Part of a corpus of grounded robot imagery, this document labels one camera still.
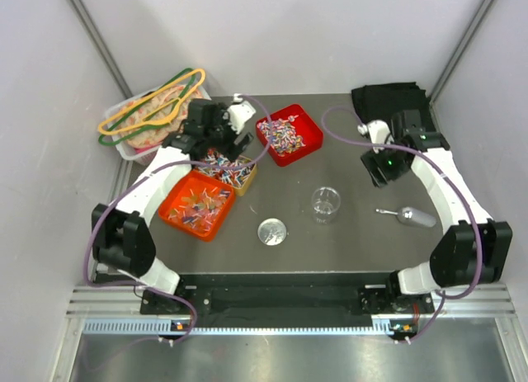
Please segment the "clear glass jar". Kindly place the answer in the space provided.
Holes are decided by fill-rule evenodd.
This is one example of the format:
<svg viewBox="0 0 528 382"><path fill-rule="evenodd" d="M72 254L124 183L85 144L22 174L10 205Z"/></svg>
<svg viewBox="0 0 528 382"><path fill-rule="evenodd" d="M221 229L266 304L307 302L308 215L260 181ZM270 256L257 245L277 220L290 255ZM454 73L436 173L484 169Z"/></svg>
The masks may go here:
<svg viewBox="0 0 528 382"><path fill-rule="evenodd" d="M341 197L334 188L321 186L313 192L311 206L314 220L320 224L329 224L337 217L341 206Z"/></svg>

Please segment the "gold tin candy box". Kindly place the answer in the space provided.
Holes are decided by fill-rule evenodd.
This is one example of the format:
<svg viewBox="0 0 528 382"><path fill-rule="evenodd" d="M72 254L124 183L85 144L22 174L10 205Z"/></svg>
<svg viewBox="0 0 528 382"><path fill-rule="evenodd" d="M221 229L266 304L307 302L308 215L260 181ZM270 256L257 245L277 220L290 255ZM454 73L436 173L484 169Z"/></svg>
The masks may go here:
<svg viewBox="0 0 528 382"><path fill-rule="evenodd" d="M203 163L208 165L218 165L221 167L239 167L244 165L244 168L239 170L223 170L212 167L195 167L195 170L207 177L212 177L217 181L231 186L237 196L243 196L250 187L253 178L257 174L257 165L252 163L250 158L240 155L235 161L230 161L221 153L210 150L203 159Z"/></svg>

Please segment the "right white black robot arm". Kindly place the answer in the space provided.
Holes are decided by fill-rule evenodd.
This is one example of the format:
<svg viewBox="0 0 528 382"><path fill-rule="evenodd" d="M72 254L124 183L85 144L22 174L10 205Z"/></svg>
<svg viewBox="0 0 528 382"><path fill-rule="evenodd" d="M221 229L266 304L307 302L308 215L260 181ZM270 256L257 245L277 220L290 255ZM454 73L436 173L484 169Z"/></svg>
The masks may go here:
<svg viewBox="0 0 528 382"><path fill-rule="evenodd" d="M415 295L499 281L512 228L494 220L475 200L445 136L427 130L417 110L400 111L389 122L372 120L357 130L374 145L361 157L373 184L383 187L412 172L424 185L443 231L428 261L391 274L384 293L387 306L402 313L414 304Z"/></svg>

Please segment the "silver metal scoop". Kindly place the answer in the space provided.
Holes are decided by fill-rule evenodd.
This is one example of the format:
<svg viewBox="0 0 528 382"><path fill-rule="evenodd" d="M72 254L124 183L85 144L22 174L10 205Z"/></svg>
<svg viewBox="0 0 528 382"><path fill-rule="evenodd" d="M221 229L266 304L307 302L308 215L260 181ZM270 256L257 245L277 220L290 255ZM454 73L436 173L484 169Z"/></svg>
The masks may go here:
<svg viewBox="0 0 528 382"><path fill-rule="evenodd" d="M381 215L392 215L401 224L423 228L433 228L436 225L436 218L416 208L406 206L397 211L375 209Z"/></svg>

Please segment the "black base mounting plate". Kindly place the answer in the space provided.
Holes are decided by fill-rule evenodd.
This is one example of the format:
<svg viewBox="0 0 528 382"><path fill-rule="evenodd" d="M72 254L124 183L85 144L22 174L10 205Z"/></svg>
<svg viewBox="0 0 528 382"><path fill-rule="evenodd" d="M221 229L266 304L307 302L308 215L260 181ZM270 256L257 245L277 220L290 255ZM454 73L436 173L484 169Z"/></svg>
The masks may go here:
<svg viewBox="0 0 528 382"><path fill-rule="evenodd" d="M354 315L431 314L429 294L401 295L388 272L185 274L173 291L200 314L235 309L331 309Z"/></svg>

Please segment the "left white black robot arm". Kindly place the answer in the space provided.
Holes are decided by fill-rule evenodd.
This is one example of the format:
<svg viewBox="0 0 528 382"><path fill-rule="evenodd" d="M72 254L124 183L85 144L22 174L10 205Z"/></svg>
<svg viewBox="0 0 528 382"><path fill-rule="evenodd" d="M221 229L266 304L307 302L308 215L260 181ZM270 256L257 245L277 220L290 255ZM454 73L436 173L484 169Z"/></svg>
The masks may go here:
<svg viewBox="0 0 528 382"><path fill-rule="evenodd" d="M240 95L230 105L192 100L180 129L167 136L134 184L109 205L94 208L88 243L94 260L160 291L158 302L169 313L182 311L187 294L177 287L180 276L157 258L149 225L172 188L209 150L234 160L246 149L252 135L243 128L255 113Z"/></svg>

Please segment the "orange candy tray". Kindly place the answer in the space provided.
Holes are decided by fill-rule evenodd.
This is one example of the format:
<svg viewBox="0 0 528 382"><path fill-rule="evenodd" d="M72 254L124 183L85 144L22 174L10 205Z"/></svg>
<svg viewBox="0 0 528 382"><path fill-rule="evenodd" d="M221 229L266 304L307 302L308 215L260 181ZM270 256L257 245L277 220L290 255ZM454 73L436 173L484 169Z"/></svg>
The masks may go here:
<svg viewBox="0 0 528 382"><path fill-rule="evenodd" d="M185 175L158 208L167 225L212 241L236 200L234 189L195 170Z"/></svg>

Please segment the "red candy tray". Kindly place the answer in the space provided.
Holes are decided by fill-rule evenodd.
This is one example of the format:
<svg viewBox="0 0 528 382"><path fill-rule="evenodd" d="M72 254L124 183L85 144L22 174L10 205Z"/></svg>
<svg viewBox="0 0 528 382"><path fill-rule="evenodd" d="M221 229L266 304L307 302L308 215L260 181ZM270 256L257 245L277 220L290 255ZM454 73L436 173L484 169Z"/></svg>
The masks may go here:
<svg viewBox="0 0 528 382"><path fill-rule="evenodd" d="M323 146L323 132L299 104L292 104L256 123L256 136L263 146L272 135L268 153L279 167L285 167Z"/></svg>

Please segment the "pile of wrapped candies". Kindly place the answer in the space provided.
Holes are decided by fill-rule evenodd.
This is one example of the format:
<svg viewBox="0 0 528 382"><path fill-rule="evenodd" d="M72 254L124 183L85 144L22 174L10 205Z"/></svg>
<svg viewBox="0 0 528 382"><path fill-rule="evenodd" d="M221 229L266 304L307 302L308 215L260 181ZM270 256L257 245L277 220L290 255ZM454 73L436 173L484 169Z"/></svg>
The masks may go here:
<svg viewBox="0 0 528 382"><path fill-rule="evenodd" d="M271 139L271 147L283 157L305 147L304 137L297 133L295 118L279 119L257 123L257 129L266 139Z"/></svg>

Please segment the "black folded cloth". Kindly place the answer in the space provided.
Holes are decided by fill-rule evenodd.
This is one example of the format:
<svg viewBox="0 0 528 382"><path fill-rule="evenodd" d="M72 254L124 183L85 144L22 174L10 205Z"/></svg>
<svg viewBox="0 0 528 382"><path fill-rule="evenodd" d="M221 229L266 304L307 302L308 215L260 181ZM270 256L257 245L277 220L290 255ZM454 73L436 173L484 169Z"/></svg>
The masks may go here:
<svg viewBox="0 0 528 382"><path fill-rule="evenodd" d="M422 126L427 131L436 130L429 109L430 99L416 82L357 87L351 90L351 101L361 123L372 120L389 123L390 118L400 111L419 110Z"/></svg>

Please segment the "green clothes hanger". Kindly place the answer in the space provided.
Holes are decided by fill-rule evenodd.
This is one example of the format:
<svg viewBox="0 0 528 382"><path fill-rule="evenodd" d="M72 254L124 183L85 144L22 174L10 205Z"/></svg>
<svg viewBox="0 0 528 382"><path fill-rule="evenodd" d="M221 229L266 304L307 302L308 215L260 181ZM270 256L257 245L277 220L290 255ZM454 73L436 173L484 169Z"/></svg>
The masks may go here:
<svg viewBox="0 0 528 382"><path fill-rule="evenodd" d="M135 149L161 144L182 129L190 103L204 96L200 87L205 77L202 68L185 68L163 85L127 101L99 124L99 143L125 143Z"/></svg>

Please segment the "aluminium frame rail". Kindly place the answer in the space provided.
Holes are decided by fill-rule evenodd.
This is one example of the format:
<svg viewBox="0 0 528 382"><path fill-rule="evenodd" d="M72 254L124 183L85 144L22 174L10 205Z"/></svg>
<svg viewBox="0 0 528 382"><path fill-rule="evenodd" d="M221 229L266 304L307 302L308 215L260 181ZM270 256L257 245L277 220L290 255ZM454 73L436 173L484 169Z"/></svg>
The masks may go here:
<svg viewBox="0 0 528 382"><path fill-rule="evenodd" d="M139 316L142 289L114 287L95 289L79 286L73 290L67 315L106 318ZM504 284L481 285L462 299L447 300L441 318L513 318L516 310Z"/></svg>

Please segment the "white plastic basket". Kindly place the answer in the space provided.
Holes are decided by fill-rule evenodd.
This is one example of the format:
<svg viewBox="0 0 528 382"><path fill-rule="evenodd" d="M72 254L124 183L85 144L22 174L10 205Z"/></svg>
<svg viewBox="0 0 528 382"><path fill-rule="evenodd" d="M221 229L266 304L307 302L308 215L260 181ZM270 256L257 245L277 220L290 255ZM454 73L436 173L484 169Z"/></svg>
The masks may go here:
<svg viewBox="0 0 528 382"><path fill-rule="evenodd" d="M140 122L148 113L179 96L185 87L185 83L177 84L160 93L159 95L155 96L153 100L142 105L138 111L133 112L130 116L123 116L125 120L118 124L116 128L122 129ZM149 149L155 149L167 138L171 132L181 129L180 124L187 117L188 105L195 98L209 100L210 96L203 87L198 87L180 105L177 117L169 125L155 126L153 129L146 129L143 131L143 129L146 128L146 126L144 126L140 128L140 132L138 134L134 134L136 130L127 130L117 135L112 135L111 140L109 140L107 137L103 137L101 143L103 145L116 146L116 149L120 152L123 159L138 159L141 161L141 163L146 163L147 159L145 157L140 157L139 155L141 153L147 152Z"/></svg>

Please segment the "silver round jar lid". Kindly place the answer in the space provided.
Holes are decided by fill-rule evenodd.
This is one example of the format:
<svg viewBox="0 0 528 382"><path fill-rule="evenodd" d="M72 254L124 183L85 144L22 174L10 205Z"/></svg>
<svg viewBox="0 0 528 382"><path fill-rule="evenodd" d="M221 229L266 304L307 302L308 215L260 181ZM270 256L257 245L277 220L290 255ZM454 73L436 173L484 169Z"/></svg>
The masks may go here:
<svg viewBox="0 0 528 382"><path fill-rule="evenodd" d="M279 219L265 219L257 228L257 236L263 244L267 246L276 246L285 240L287 236L287 228Z"/></svg>

